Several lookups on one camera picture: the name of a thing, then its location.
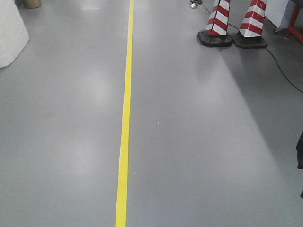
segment red metal frame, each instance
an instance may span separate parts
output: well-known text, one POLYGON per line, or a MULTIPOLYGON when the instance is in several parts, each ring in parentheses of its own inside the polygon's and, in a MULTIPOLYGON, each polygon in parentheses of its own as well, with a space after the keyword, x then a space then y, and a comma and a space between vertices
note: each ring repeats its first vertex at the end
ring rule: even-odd
POLYGON ((294 8, 293 17, 292 17, 292 19, 289 23, 287 34, 288 35, 293 34, 298 40, 300 40, 300 42, 303 43, 303 35, 302 35, 303 30, 299 30, 299 29, 294 28, 294 24, 295 24, 295 21, 297 20, 300 9, 301 9, 301 7, 299 5, 296 5, 296 7, 294 8))

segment white stripe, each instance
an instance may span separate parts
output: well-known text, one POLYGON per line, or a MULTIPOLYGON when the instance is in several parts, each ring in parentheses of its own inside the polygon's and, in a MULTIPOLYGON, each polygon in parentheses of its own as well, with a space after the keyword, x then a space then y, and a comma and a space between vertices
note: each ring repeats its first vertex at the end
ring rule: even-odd
POLYGON ((217 6, 217 5, 219 5, 219 0, 215 0, 215 1, 214 1, 214 7, 217 6))
POLYGON ((259 0, 259 1, 263 2, 266 5, 266 0, 259 0))
POLYGON ((241 32, 241 34, 244 36, 244 37, 259 37, 261 36, 260 34, 258 33, 255 33, 255 32, 252 32, 248 29, 239 29, 239 31, 241 32))
POLYGON ((215 32, 219 33, 220 35, 226 35, 226 34, 227 34, 227 32, 226 32, 224 29, 220 28, 220 27, 219 27, 218 25, 216 25, 216 24, 214 24, 213 30, 214 30, 215 32))
POLYGON ((222 21, 225 24, 228 23, 228 17, 226 17, 225 15, 223 15, 222 13, 220 13, 219 11, 217 13, 216 18, 219 19, 220 21, 222 21))
POLYGON ((213 27, 213 24, 209 24, 209 25, 206 26, 206 30, 207 30, 207 31, 208 31, 208 30, 211 30, 212 27, 213 27))
POLYGON ((257 5, 250 6, 247 10, 247 12, 252 12, 252 11, 260 14, 261 16, 265 16, 265 11, 257 5))
POLYGON ((261 29, 263 28, 263 23, 257 21, 254 18, 244 18, 242 24, 251 24, 258 28, 261 28, 261 29))
POLYGON ((210 16, 209 16, 209 20, 210 20, 210 19, 213 19, 215 16, 216 16, 216 12, 212 12, 212 13, 210 14, 210 16))
POLYGON ((220 6, 222 6, 224 9, 226 9, 227 11, 229 11, 229 3, 227 1, 221 0, 220 6))

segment red stripe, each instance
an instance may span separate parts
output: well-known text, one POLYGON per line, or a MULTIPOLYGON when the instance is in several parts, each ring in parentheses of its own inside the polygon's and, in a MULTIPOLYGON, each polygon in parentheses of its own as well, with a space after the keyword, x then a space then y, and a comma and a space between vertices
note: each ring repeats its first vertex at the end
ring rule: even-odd
POLYGON ((218 7, 219 7, 219 5, 214 6, 214 7, 213 7, 213 11, 212 11, 212 12, 216 12, 216 11, 217 11, 217 9, 218 9, 218 7))
POLYGON ((259 13, 254 12, 254 11, 248 12, 245 15, 245 18, 254 18, 255 20, 257 20, 260 23, 264 22, 264 17, 262 15, 260 15, 259 13))
POLYGON ((257 26, 254 26, 254 25, 252 25, 252 24, 242 24, 240 28, 241 28, 241 29, 248 29, 248 30, 250 30, 250 31, 252 31, 252 32, 255 32, 255 33, 259 34, 259 35, 261 35, 261 34, 262 34, 262 31, 263 31, 262 28, 259 28, 259 27, 257 27, 257 26))
POLYGON ((210 24, 213 24, 214 23, 214 18, 211 18, 211 19, 209 19, 209 21, 208 21, 208 24, 207 25, 210 25, 210 24))
POLYGON ((258 0, 253 0, 253 1, 251 1, 250 6, 254 6, 254 5, 256 5, 256 4, 257 4, 257 2, 258 2, 258 0))
POLYGON ((214 31, 214 30, 207 30, 207 32, 208 32, 210 35, 220 35, 219 33, 217 33, 217 32, 214 31))
POLYGON ((222 13, 222 14, 223 14, 224 16, 226 16, 226 17, 229 16, 229 11, 226 10, 226 9, 224 9, 222 6, 219 6, 219 7, 218 7, 218 11, 219 11, 220 13, 222 13))
POLYGON ((216 25, 218 25, 220 28, 224 29, 225 31, 227 31, 227 24, 223 23, 222 21, 220 21, 219 19, 216 18, 216 20, 214 21, 214 23, 216 25))
POLYGON ((264 11, 266 9, 266 4, 264 2, 262 2, 261 0, 253 0, 253 1, 251 1, 250 6, 254 6, 254 5, 259 6, 264 11))

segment cardboard tube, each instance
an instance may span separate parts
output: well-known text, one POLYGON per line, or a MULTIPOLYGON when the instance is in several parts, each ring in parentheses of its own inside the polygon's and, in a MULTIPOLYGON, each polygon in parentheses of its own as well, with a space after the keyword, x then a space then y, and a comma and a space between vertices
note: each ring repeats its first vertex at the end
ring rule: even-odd
POLYGON ((41 6, 41 0, 23 0, 26 8, 37 8, 41 6))

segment white bag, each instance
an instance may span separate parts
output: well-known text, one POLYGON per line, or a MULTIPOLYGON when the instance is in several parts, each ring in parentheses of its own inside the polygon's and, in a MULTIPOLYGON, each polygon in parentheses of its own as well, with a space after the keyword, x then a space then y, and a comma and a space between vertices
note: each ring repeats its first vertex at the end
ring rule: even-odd
POLYGON ((0 0, 0 68, 10 65, 28 41, 28 32, 14 1, 0 0))

